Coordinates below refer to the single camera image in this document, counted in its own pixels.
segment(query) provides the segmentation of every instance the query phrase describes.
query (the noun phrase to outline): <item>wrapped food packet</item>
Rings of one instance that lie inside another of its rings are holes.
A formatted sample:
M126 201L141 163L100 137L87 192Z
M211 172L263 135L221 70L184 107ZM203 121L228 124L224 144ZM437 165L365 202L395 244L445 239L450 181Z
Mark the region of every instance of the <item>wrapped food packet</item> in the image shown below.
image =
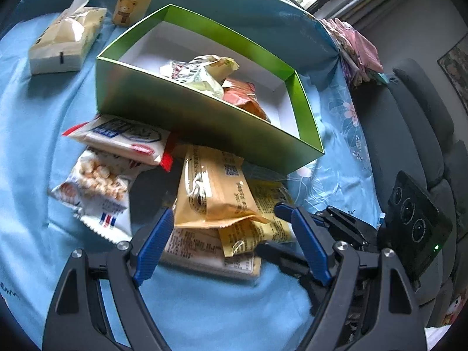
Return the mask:
M253 280L260 275L261 258L253 252L224 257L216 229L175 229L161 262L217 276Z
M233 106L238 106L244 111L250 112L270 123L270 119L265 111L258 104L257 96L255 95L255 86L252 83L227 78L223 83L223 89L224 101Z
M243 219L267 223L242 172L243 159L189 145L177 193L174 226L221 228Z
M85 7L90 0L74 0L29 50L31 73L78 71L99 34L106 8Z
M151 125L104 114L75 125L62 135L147 165L161 165L167 172L172 167L170 152L175 146L175 137L167 130Z
M160 74L217 99L223 98L221 84L224 79L239 69L232 58L216 55L198 56L188 63L169 61L160 67Z
M105 239L128 241L132 238L129 190L138 174L149 169L132 159L87 148L51 195L75 208L77 217Z
M225 257L252 252L258 243L265 240L277 243L295 240L291 223L277 218L273 213L276 203L292 203L283 184L264 180L249 180L248 183L257 207L269 222L264 224L245 219L232 226L218 229Z

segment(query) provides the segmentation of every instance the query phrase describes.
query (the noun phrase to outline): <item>blue bedsheet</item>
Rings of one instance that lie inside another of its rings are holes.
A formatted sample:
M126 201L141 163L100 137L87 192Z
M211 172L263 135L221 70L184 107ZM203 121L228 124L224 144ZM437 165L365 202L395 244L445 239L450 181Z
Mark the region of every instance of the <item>blue bedsheet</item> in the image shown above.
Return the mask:
M111 24L78 73L31 77L27 51L72 0L22 0L0 41L0 287L8 305L37 344L60 272L70 252L109 245L48 198L83 150L60 137L95 114L94 59L123 31ZM153 0L149 11L176 4L240 32L301 74L326 155L288 177L297 204L310 211L332 204L375 225L380 208L367 146L341 72L338 51L310 15L284 0ZM91 0L113 11L116 0ZM132 191L133 222L151 217L152 181L178 180L174 172L147 172ZM250 173L263 176L264 170ZM269 178L275 175L267 173ZM126 343L102 283L116 340ZM238 283L159 266L141 286L143 298L174 351L292 350L312 318L305 291L268 263L255 282Z

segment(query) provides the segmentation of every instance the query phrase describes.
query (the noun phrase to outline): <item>barcode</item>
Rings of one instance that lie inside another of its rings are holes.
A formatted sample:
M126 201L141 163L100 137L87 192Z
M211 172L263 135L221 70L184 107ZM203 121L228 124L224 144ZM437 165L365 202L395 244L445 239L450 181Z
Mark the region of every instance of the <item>barcode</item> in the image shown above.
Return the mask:
M235 167L234 165L224 164L224 170L226 172L226 175L228 176L239 176L237 167Z

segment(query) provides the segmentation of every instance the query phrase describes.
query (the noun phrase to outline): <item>green box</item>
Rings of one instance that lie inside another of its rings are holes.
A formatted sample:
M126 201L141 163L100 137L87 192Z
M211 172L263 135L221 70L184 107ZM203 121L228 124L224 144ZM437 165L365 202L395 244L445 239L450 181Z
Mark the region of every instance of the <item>green box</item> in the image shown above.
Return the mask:
M159 74L169 59L208 54L236 60L240 68L232 77L255 84L271 124ZM178 6L161 8L107 46L96 76L100 113L153 124L282 174L324 154L296 71L239 33Z

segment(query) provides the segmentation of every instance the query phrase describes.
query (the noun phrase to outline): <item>wall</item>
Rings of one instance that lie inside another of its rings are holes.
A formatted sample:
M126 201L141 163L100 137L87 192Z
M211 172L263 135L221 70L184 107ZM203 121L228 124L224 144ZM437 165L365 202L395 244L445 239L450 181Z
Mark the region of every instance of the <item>wall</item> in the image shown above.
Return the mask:
M424 69L455 124L455 137L468 147L468 114L437 60L468 32L450 0L407 0L362 34L378 50L385 72L404 58Z

